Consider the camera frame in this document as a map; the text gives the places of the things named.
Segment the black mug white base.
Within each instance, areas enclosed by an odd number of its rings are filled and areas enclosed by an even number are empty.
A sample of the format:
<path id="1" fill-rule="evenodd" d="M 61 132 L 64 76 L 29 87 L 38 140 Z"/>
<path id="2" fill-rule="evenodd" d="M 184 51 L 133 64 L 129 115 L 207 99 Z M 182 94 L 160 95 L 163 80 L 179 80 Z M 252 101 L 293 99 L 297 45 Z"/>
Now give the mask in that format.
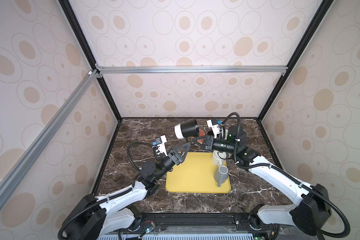
<path id="1" fill-rule="evenodd" d="M 199 126 L 196 119 L 190 119 L 178 124 L 174 128 L 177 139 L 187 139 L 189 137 L 199 137 Z"/>

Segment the short grey mug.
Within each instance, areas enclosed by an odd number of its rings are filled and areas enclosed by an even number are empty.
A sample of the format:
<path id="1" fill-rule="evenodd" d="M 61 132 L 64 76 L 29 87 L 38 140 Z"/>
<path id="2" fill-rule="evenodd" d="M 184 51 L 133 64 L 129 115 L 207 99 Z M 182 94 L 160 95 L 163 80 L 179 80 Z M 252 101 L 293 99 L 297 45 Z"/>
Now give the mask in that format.
<path id="1" fill-rule="evenodd" d="M 214 173 L 214 180 L 219 188 L 227 181 L 228 177 L 229 170 L 224 165 L 220 165 Z"/>

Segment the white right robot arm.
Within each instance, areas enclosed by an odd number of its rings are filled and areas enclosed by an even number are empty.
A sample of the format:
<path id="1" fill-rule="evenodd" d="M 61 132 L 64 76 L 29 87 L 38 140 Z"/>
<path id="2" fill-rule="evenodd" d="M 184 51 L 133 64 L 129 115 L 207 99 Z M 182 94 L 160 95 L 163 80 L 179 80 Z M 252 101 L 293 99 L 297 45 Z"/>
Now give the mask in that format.
<path id="1" fill-rule="evenodd" d="M 310 236 L 329 236 L 322 227 L 332 215 L 335 205 L 329 200 L 324 186 L 313 186 L 293 177 L 241 141 L 229 142 L 206 135 L 194 138 L 192 142 L 204 150 L 230 154 L 239 168 L 267 181 L 291 200 L 291 205 L 259 207 L 256 216 L 261 222 L 295 226 Z"/>

